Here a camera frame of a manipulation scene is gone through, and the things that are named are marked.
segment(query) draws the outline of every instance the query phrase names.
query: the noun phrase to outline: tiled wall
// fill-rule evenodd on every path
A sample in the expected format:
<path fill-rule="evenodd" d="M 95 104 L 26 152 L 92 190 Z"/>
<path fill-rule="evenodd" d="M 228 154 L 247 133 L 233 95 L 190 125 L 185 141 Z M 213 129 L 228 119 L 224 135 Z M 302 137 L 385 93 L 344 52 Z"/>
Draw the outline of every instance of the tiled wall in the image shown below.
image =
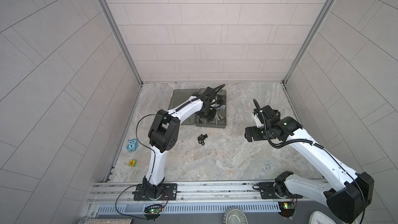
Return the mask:
<path fill-rule="evenodd" d="M 68 223 L 138 82 L 96 0 L 0 0 L 0 219 Z"/>
<path fill-rule="evenodd" d="M 369 224 L 398 222 L 398 0 L 337 0 L 287 83 L 310 134 L 375 180 Z"/>
<path fill-rule="evenodd" d="M 107 0 L 145 82 L 281 81 L 325 0 Z"/>

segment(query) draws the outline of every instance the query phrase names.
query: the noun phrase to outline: robotic arm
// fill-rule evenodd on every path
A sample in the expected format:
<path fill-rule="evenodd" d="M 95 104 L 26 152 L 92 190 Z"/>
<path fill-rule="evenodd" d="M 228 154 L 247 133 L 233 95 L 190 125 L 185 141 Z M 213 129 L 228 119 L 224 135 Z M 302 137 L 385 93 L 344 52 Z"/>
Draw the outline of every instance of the robotic arm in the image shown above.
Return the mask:
<path fill-rule="evenodd" d="M 204 93 L 196 92 L 180 106 L 170 110 L 159 110 L 148 133 L 152 150 L 147 174 L 142 180 L 144 195 L 152 200 L 162 195 L 164 167 L 167 154 L 176 144 L 180 123 L 196 113 L 212 120 L 216 109 L 211 106 L 216 95 L 225 85 L 214 89 L 208 87 Z M 280 112 L 269 105 L 260 108 L 254 100 L 255 127 L 245 129 L 248 142 L 267 140 L 274 148 L 290 145 L 300 152 L 328 181 L 319 183 L 299 177 L 293 172 L 283 172 L 275 179 L 275 187 L 266 190 L 281 198 L 298 194 L 328 206 L 342 221 L 352 223 L 371 203 L 374 180 L 366 172 L 358 174 L 331 155 L 292 117 L 280 119 Z"/>

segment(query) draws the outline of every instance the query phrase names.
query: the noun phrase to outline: metal corner post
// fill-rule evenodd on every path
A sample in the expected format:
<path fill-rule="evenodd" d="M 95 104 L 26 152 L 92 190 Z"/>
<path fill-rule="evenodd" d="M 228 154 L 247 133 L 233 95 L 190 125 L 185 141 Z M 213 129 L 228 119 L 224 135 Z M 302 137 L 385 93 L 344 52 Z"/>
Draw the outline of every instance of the metal corner post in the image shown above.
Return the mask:
<path fill-rule="evenodd" d="M 112 13 L 108 7 L 108 4 L 106 3 L 105 0 L 97 0 L 97 1 L 98 1 L 99 6 L 101 7 L 101 10 L 102 10 L 107 22 L 109 23 L 109 26 L 111 27 L 111 30 L 115 36 L 117 44 L 119 45 L 123 55 L 126 57 L 126 60 L 129 64 L 129 66 L 133 70 L 135 77 L 137 78 L 138 82 L 140 83 L 140 86 L 142 86 L 141 77 L 140 77 L 139 73 L 137 72 L 137 69 L 134 66 L 134 63 L 132 62 L 131 55 L 130 55 L 129 51 L 127 50 L 126 44 L 123 41 L 123 38 L 122 38 L 122 35 L 120 34 L 119 29 L 117 28 L 117 24 L 115 22 L 115 19 L 112 16 Z"/>
<path fill-rule="evenodd" d="M 300 47 L 300 50 L 297 53 L 296 58 L 294 59 L 289 71 L 287 72 L 285 78 L 283 79 L 283 84 L 290 80 L 292 77 L 293 72 L 295 71 L 296 67 L 299 65 L 302 57 L 304 56 L 305 52 L 307 51 L 308 47 L 310 46 L 312 40 L 314 39 L 316 33 L 318 32 L 319 28 L 321 27 L 323 21 L 325 20 L 327 14 L 331 10 L 334 2 L 336 0 L 326 0 L 325 4 L 323 5 L 321 11 L 319 12 L 318 17 L 316 18 L 314 24 L 312 25 L 310 31 L 308 32 L 307 37 L 305 38 L 303 44 Z"/>

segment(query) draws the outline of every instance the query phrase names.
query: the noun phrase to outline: gray marble surface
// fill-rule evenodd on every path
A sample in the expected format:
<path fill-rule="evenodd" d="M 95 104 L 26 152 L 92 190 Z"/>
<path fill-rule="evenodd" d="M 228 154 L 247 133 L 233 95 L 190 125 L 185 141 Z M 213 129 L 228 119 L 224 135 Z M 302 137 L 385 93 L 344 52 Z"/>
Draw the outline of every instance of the gray marble surface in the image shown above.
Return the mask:
<path fill-rule="evenodd" d="M 135 152 L 127 150 L 127 141 L 135 138 L 139 119 L 147 114 L 155 114 L 159 109 L 167 110 L 174 89 L 218 85 L 144 84 L 111 181 L 141 182 L 147 173 L 151 151 L 140 144 Z M 293 148 L 286 146 L 275 149 L 266 141 L 249 143 L 244 138 L 245 128 L 255 125 L 251 117 L 255 107 L 253 99 L 257 99 L 260 107 L 270 105 L 278 109 L 282 118 L 294 117 L 281 83 L 226 83 L 224 89 L 227 91 L 227 127 L 180 126 L 178 141 L 167 157 L 164 169 L 166 181 L 274 179 L 285 170 L 302 177 L 321 178 L 315 167 Z M 148 131 L 153 119 L 154 116 L 146 117 L 138 127 L 140 141 L 148 146 Z M 197 142 L 200 134 L 208 135 L 204 146 Z M 137 160 L 135 167 L 128 166 L 131 159 Z"/>

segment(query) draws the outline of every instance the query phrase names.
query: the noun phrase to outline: owl figurine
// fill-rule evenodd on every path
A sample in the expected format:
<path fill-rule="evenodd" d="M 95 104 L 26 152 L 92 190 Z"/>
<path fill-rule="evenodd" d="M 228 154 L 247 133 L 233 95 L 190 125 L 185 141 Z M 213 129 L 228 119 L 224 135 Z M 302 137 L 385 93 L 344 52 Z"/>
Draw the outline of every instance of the owl figurine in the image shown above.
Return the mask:
<path fill-rule="evenodd" d="M 129 152 L 135 152 L 136 149 L 137 149 L 137 140 L 136 139 L 129 140 L 129 143 L 127 145 L 127 150 Z"/>

